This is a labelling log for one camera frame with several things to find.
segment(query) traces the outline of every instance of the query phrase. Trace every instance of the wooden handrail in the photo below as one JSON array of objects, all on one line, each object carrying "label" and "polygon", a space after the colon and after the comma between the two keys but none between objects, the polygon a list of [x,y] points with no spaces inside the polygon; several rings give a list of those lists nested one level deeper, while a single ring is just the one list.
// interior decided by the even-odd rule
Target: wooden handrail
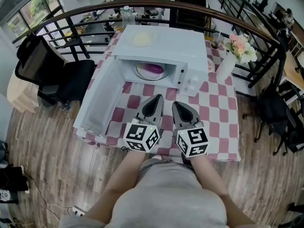
[{"label": "wooden handrail", "polygon": [[276,39],[274,39],[270,35],[264,33],[263,31],[257,29],[256,27],[251,26],[228,14],[225,14],[225,13],[222,13],[222,12],[219,12],[216,10],[208,9],[208,8],[205,8],[202,6],[190,4],[190,3],[179,2],[179,1],[169,1],[169,0],[116,0],[116,1],[104,2],[104,3],[98,4],[98,5],[81,7],[78,9],[74,9],[74,10],[62,13],[56,17],[53,17],[51,19],[44,21],[43,23],[41,23],[41,24],[35,26],[34,28],[28,30],[27,32],[23,33],[21,36],[19,36],[17,39],[15,39],[13,41],[13,43],[16,43],[17,41],[19,41],[23,37],[29,35],[30,33],[35,33],[39,29],[41,29],[44,26],[46,26],[50,23],[53,23],[55,21],[69,18],[71,16],[75,16],[75,15],[82,14],[82,13],[88,13],[88,12],[96,11],[96,10],[120,8],[120,7],[123,7],[126,5],[128,5],[130,7],[147,6],[147,7],[168,8],[168,9],[177,8],[177,9],[184,9],[184,10],[200,12],[204,15],[207,15],[207,16],[213,17],[215,19],[219,19],[219,20],[225,21],[229,24],[233,24],[240,28],[243,28],[243,29],[259,36],[260,38],[268,41],[271,44],[274,44],[274,43],[277,45],[280,44]]}]

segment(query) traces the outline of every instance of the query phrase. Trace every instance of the cup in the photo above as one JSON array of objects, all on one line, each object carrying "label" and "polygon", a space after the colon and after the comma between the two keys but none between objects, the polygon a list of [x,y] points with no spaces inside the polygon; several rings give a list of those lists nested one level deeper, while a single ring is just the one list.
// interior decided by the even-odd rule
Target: cup
[{"label": "cup", "polygon": [[218,49],[219,46],[223,43],[224,37],[220,35],[219,33],[213,33],[213,39],[211,42],[211,47],[213,49]]}]

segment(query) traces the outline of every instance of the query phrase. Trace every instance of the plastic bottle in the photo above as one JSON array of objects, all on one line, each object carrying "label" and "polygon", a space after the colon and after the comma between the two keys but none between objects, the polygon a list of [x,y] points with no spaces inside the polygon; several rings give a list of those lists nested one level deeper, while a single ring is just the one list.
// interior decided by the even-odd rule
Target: plastic bottle
[{"label": "plastic bottle", "polygon": [[128,25],[135,25],[135,19],[129,6],[124,6],[123,10],[123,27],[126,28]]}]

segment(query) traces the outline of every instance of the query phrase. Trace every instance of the pink flower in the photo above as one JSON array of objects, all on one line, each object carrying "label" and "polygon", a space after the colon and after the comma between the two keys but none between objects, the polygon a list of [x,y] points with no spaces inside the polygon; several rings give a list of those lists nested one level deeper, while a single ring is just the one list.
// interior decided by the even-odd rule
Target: pink flower
[{"label": "pink flower", "polygon": [[230,34],[229,36],[230,40],[232,41],[237,41],[238,40],[238,36],[234,35],[234,34]]},{"label": "pink flower", "polygon": [[244,43],[238,42],[238,43],[237,43],[237,48],[238,48],[238,49],[245,49]]},{"label": "pink flower", "polygon": [[238,52],[240,55],[243,55],[244,52],[245,52],[245,48],[238,48],[238,49],[237,49],[237,52]]}]

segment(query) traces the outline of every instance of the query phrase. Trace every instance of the microwave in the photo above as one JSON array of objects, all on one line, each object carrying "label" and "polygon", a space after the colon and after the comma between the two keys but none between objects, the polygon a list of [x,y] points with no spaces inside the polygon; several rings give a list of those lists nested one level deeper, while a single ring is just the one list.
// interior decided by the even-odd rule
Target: microwave
[{"label": "microwave", "polygon": [[125,82],[176,88],[195,96],[208,80],[203,33],[178,28],[128,25],[111,56],[98,69],[74,123],[103,136]]}]

